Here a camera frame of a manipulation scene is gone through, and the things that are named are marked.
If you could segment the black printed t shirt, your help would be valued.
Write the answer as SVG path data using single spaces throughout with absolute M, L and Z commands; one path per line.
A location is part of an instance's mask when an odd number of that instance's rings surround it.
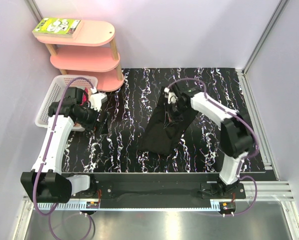
M 194 121 L 198 112 L 188 108 L 181 114 L 181 121 L 170 122 L 167 112 L 168 100 L 165 98 L 164 87 L 161 87 L 155 109 L 147 123 L 138 146 L 141 152 L 167 156 L 179 144 L 183 133 Z

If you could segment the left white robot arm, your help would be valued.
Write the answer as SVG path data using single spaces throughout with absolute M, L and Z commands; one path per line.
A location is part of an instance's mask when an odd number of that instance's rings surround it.
M 68 137 L 76 124 L 86 131 L 106 132 L 108 114 L 102 111 L 105 93 L 88 94 L 81 88 L 69 87 L 59 101 L 48 108 L 46 135 L 36 162 L 29 172 L 21 174 L 20 182 L 35 203 L 67 203 L 81 192 L 86 198 L 97 194 L 97 185 L 89 175 L 62 175 L 62 160 Z

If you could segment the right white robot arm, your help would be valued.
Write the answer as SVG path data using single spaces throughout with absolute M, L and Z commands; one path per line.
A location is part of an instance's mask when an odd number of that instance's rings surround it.
M 224 153 L 222 167 L 216 183 L 200 192 L 208 196 L 230 197 L 240 183 L 240 170 L 245 158 L 257 144 L 253 129 L 239 112 L 212 99 L 206 86 L 203 89 L 198 86 L 186 89 L 172 83 L 164 88 L 163 95 L 167 99 L 166 126 L 184 121 L 185 111 L 193 110 L 205 115 L 220 128 L 219 145 Z

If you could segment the black marbled table mat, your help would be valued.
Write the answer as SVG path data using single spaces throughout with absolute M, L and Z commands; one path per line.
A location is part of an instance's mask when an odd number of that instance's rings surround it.
M 85 173 L 201 173 L 218 172 L 223 164 L 220 129 L 198 114 L 170 155 L 139 151 L 161 88 L 183 78 L 207 87 L 219 103 L 251 121 L 234 68 L 126 68 L 122 87 L 108 94 L 108 133 L 73 132 L 62 160 L 63 172 Z

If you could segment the magenta t shirt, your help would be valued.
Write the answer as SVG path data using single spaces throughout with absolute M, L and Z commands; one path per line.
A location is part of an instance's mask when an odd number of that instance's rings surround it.
M 89 95 L 85 90 L 83 91 L 83 97 L 82 97 L 81 105 L 86 105 L 86 106 L 89 105 Z

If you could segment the white plastic laundry basket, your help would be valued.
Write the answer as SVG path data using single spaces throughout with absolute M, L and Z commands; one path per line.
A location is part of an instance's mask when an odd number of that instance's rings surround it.
M 37 127 L 40 128 L 48 127 L 48 119 L 49 119 L 48 110 L 50 105 L 53 102 L 58 102 L 61 99 L 65 87 L 72 79 L 81 76 L 82 75 L 72 75 L 72 74 L 58 75 L 52 80 L 49 89 L 44 97 L 44 100 L 40 106 L 38 114 L 35 118 L 35 125 Z M 95 76 L 83 75 L 82 77 L 88 79 L 93 84 L 94 87 L 97 86 L 98 79 Z

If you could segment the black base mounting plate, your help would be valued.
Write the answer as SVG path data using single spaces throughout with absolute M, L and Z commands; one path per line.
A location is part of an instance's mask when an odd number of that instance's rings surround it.
M 101 209 L 212 208 L 211 200 L 244 200 L 245 188 L 219 193 L 218 173 L 91 173 Z

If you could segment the pink three tier shelf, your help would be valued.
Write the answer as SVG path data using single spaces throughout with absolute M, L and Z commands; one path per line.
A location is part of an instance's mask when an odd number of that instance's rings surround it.
M 97 90 L 113 92 L 124 84 L 115 27 L 107 21 L 83 20 L 73 38 L 37 36 L 50 52 L 51 64 L 63 75 L 96 77 Z

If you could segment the green cover book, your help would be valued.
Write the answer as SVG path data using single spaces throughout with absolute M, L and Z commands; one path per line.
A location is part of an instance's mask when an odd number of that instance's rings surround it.
M 32 34 L 35 37 L 75 38 L 83 25 L 80 19 L 45 17 L 34 28 Z

